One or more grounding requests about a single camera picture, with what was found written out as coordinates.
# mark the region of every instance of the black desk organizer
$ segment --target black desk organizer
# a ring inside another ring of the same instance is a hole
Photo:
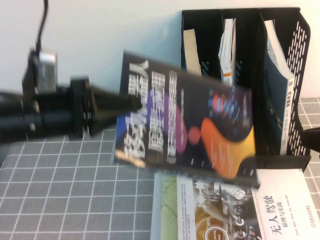
[[[181,66],[185,66],[183,31],[194,29],[202,75],[220,78],[218,58],[224,19],[236,18],[236,61],[240,86],[252,90],[253,125],[257,167],[260,169],[303,169],[310,149],[303,146],[303,128],[298,116],[298,101],[306,65],[310,28],[300,8],[239,8],[182,11]],[[264,54],[267,44],[266,20],[275,20],[275,31],[287,64],[294,73],[294,97],[286,155],[276,155],[264,132],[264,111],[260,110]]]

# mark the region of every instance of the orange shape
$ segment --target orange shape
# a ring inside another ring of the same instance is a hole
[[[227,140],[212,120],[206,117],[201,126],[201,137],[205,151],[215,171],[224,178],[236,177],[241,162],[256,152],[254,128],[242,141]]]

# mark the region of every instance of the colorful book cover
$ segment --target colorful book cover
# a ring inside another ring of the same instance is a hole
[[[249,89],[125,53],[120,93],[143,107],[118,117],[116,161],[259,186]]]
[[[258,169],[258,190],[177,177],[178,240],[298,240],[320,236],[300,169]]]

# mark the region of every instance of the white grid line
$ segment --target white grid line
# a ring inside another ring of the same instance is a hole
[[[111,211],[106,212],[90,212],[89,214],[87,212],[67,212],[64,213],[0,213],[0,216],[62,216],[62,215],[102,215],[102,214],[111,214]],[[152,211],[114,211],[114,214],[152,214]]]
[[[11,179],[12,179],[12,177],[13,177],[13,175],[14,175],[15,167],[18,165],[18,162],[19,162],[19,160],[20,160],[20,156],[21,156],[21,154],[22,154],[22,152],[23,152],[23,150],[24,150],[24,147],[25,147],[25,143],[23,143],[23,145],[22,145],[20,154],[19,154],[18,159],[17,159],[17,161],[16,161],[16,163],[15,163],[15,165],[14,165],[13,171],[12,171],[12,173],[11,173],[11,177],[10,177],[10,179],[9,179],[9,182],[11,181]],[[0,202],[0,208],[1,208],[1,206],[2,206],[2,203],[3,203],[3,201],[4,201],[5,196],[6,196],[6,194],[7,194],[8,187],[9,187],[9,183],[6,185],[6,188],[5,188],[5,190],[4,190],[3,198],[2,198],[2,200],[1,200],[1,202]]]
[[[61,153],[61,155],[94,155],[94,154],[98,154],[97,152],[79,152],[79,153]],[[101,154],[113,154],[112,152],[101,152]],[[9,156],[19,156],[20,154],[16,154],[16,153],[12,153],[12,154],[8,154],[7,157]],[[24,153],[21,154],[21,156],[58,156],[59,153]]]
[[[41,234],[82,234],[85,231],[41,231]],[[132,230],[119,230],[119,231],[87,231],[87,233],[96,233],[96,234],[104,234],[104,233],[132,233]],[[136,230],[136,232],[140,233],[150,233],[151,230]],[[12,231],[0,231],[0,234],[12,234]],[[15,231],[15,234],[35,234],[35,231]]]
[[[42,152],[44,146],[45,146],[45,142],[42,143],[42,146],[41,146],[41,149],[40,149],[40,153]],[[40,155],[39,155],[38,158],[36,159],[36,163],[35,163],[36,166],[37,166],[37,164],[38,164],[39,159],[40,159]],[[28,187],[26,188],[26,191],[25,191],[25,194],[24,194],[24,198],[23,198],[23,200],[22,200],[22,204],[21,204],[21,207],[20,207],[20,210],[19,210],[19,215],[18,215],[18,217],[17,217],[16,220],[15,220],[15,224],[14,224],[13,231],[12,231],[12,233],[11,233],[11,236],[10,236],[10,240],[12,240],[12,238],[13,238],[13,236],[14,236],[14,232],[15,232],[15,230],[16,230],[16,228],[17,228],[18,221],[19,221],[19,219],[20,219],[20,214],[21,214],[22,208],[23,208],[24,203],[25,203],[25,200],[26,200],[26,196],[27,196],[27,194],[28,194],[28,191],[29,191],[29,188],[30,188],[30,185],[31,185],[31,179],[34,177],[35,171],[36,171],[36,167],[35,167],[35,168],[33,169],[33,171],[32,171],[32,175],[31,175],[31,178],[30,178],[30,182],[29,182],[29,184],[28,184]]]
[[[45,144],[61,144],[63,143],[64,141],[45,141],[44,143]],[[100,143],[100,142],[103,142],[103,143],[113,143],[114,141],[113,140],[83,140],[83,143]],[[42,141],[30,141],[28,142],[29,144],[42,144],[43,142]],[[65,141],[64,143],[66,144],[71,144],[71,143],[82,143],[82,141]]]
[[[109,221],[108,240],[110,240],[110,231],[111,231],[111,223],[112,223],[112,214],[113,214],[113,211],[114,211],[114,202],[115,202],[117,178],[118,178],[118,166],[116,167],[116,170],[115,170],[115,182],[114,182],[113,196],[112,196],[112,204],[111,204],[111,214],[110,214],[110,221]]]
[[[306,112],[304,112],[304,113],[299,113],[298,114],[299,116],[310,116],[310,115],[320,115],[320,113],[306,113]]]
[[[102,139],[103,138],[104,138],[104,131],[102,131],[101,143],[100,143],[100,148],[99,148],[99,153],[98,153],[98,159],[96,161],[96,166],[95,166],[94,179],[93,179],[93,185],[92,185],[92,190],[91,190],[91,196],[90,196],[90,200],[89,200],[88,213],[86,215],[85,226],[84,226],[83,240],[85,240],[85,238],[86,238],[86,231],[87,231],[87,227],[88,227],[89,213],[90,213],[90,208],[91,208],[92,197],[94,195],[94,189],[95,189],[95,183],[96,183],[96,178],[97,178],[97,170],[98,170],[98,166],[99,166],[99,160],[100,160],[100,153],[101,153]]]
[[[98,166],[98,168],[116,168],[117,167],[117,165],[111,165],[111,166]],[[127,168],[132,168],[133,169],[133,167],[131,167],[131,166],[126,166],[126,165],[119,165],[119,167],[121,167],[121,168],[124,168],[124,167],[127,167]],[[54,166],[51,166],[51,167],[49,167],[49,166],[37,166],[37,167],[5,167],[5,168],[2,168],[2,169],[0,169],[0,171],[3,171],[3,170],[5,170],[5,169],[34,169],[34,168],[36,168],[36,169],[54,169],[55,167]],[[95,168],[95,166],[58,166],[57,167],[57,169],[75,169],[75,168],[77,168],[77,169],[94,169]]]
[[[62,140],[62,145],[61,145],[61,148],[60,148],[60,154],[61,154],[62,148],[64,147],[64,140],[65,140],[65,138],[66,138],[66,136],[64,136],[64,137],[63,137],[63,140]],[[46,207],[46,204],[47,204],[47,201],[48,201],[50,189],[51,189],[51,186],[52,186],[54,177],[55,177],[55,173],[56,173],[56,170],[57,170],[57,166],[58,166],[59,160],[60,160],[60,155],[58,156],[58,158],[57,158],[57,160],[56,160],[56,163],[55,163],[55,167],[54,167],[53,174],[52,174],[52,177],[51,177],[51,182],[50,182],[50,184],[49,184],[48,191],[47,191],[47,193],[46,193],[46,197],[45,197],[45,200],[44,200],[44,204],[43,204],[43,207],[42,207],[42,210],[41,210],[41,216],[40,216],[40,219],[39,219],[38,226],[36,227],[36,233],[35,233],[35,235],[34,235],[34,239],[33,239],[33,240],[36,240],[36,239],[37,239],[37,235],[38,235],[38,232],[39,232],[41,220],[42,220],[42,217],[43,217],[44,212],[45,212],[45,207]]]
[[[135,200],[134,200],[134,215],[133,215],[133,234],[132,234],[132,240],[135,240],[137,194],[138,194],[138,178],[139,178],[139,168],[137,168],[137,170],[136,170],[136,183],[135,183]]]
[[[311,101],[311,102],[299,102],[299,104],[317,104],[317,101]]]
[[[135,195],[94,195],[94,198],[104,198],[104,197],[134,197]],[[150,197],[153,196],[153,194],[138,194],[137,197]],[[9,197],[1,197],[4,199],[45,199],[45,196],[9,196]],[[90,196],[48,196],[48,199],[66,199],[66,198],[70,198],[70,199],[75,199],[75,198],[90,198]]]
[[[69,196],[68,196],[68,198],[67,198],[67,200],[66,200],[65,211],[64,211],[63,218],[62,218],[60,233],[59,233],[59,237],[58,237],[59,240],[61,239],[62,229],[63,229],[64,224],[65,224],[66,213],[67,213],[67,209],[68,209],[68,205],[69,205],[69,200],[70,200],[70,196],[71,196],[71,191],[72,191],[72,188],[73,188],[73,185],[74,185],[74,181],[75,181],[75,177],[76,177],[77,166],[78,166],[78,163],[79,163],[80,153],[81,153],[81,150],[82,150],[82,146],[83,146],[83,142],[82,142],[81,145],[80,145],[79,155],[78,155],[78,158],[77,158],[77,160],[76,160],[76,165],[75,165],[75,170],[74,170],[74,173],[73,173],[72,183],[71,183],[71,186],[70,186]]]
[[[115,182],[116,180],[76,180],[76,181],[52,181],[52,183],[92,183],[92,182]],[[136,180],[128,179],[119,179],[117,182],[135,182]],[[153,179],[138,179],[138,182],[141,181],[154,181]],[[0,184],[28,184],[28,181],[0,181]],[[47,184],[50,181],[31,181],[33,184]]]

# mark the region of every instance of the book title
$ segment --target book title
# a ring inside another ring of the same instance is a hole
[[[165,116],[167,116],[167,161],[173,164],[176,162],[177,73],[170,71],[169,74],[168,114],[166,115],[166,76],[163,73],[151,71],[149,89],[148,68],[148,60],[140,64],[129,64],[129,70],[132,73],[129,74],[128,93],[135,96],[140,95],[142,108],[125,117],[124,153],[138,159],[145,158],[145,136],[148,137],[147,149],[163,153]]]
[[[288,227],[282,202],[275,203],[273,196],[265,196],[263,199],[266,212],[270,215],[269,222],[272,234],[282,235],[282,228]]]

